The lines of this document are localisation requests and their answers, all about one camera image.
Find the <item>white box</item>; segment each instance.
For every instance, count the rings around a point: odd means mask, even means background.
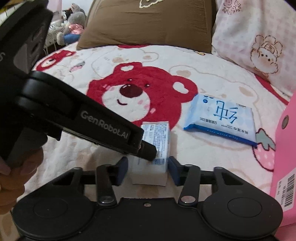
[[[156,158],[151,162],[134,157],[131,180],[133,184],[165,186],[168,179],[167,158],[170,151],[170,128],[168,121],[143,122],[143,140],[156,146]]]

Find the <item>pink checkered pillow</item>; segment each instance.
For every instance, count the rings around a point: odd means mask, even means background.
[[[284,0],[216,0],[212,53],[296,90],[296,11]]]

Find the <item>bear mouth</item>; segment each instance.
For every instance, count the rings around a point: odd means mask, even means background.
[[[121,102],[119,101],[119,99],[117,99],[117,103],[120,104],[120,105],[127,105],[127,104],[125,104],[125,103],[121,103]]]

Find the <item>bear nose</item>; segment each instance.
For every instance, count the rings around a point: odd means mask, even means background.
[[[124,97],[127,98],[134,98],[138,97],[143,93],[142,88],[134,85],[134,84],[128,84],[124,85],[119,90],[120,94],[122,94]]]

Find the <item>blue and white package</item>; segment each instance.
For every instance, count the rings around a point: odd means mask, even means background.
[[[252,109],[230,101],[196,95],[183,129],[193,128],[257,146]]]

